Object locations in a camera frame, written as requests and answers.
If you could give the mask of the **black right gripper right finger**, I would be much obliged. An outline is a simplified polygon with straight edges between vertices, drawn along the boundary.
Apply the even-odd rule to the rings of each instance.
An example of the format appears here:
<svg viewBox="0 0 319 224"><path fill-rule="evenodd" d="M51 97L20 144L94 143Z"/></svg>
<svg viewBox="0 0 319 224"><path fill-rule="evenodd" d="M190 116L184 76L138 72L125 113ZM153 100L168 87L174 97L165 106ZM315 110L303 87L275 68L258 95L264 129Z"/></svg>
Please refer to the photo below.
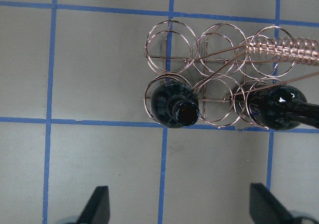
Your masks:
<svg viewBox="0 0 319 224"><path fill-rule="evenodd" d="M255 224L295 224L292 214L262 184L250 184L249 214Z"/></svg>

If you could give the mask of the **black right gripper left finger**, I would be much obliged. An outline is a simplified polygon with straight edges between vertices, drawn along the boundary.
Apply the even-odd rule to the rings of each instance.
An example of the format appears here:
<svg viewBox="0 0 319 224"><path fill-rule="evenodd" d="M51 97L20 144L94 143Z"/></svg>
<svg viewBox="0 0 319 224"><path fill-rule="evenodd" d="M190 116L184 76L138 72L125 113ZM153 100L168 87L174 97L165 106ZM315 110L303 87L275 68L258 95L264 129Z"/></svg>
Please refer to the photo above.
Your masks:
<svg viewBox="0 0 319 224"><path fill-rule="evenodd" d="M98 186L77 220L78 224L108 224L110 199L108 186Z"/></svg>

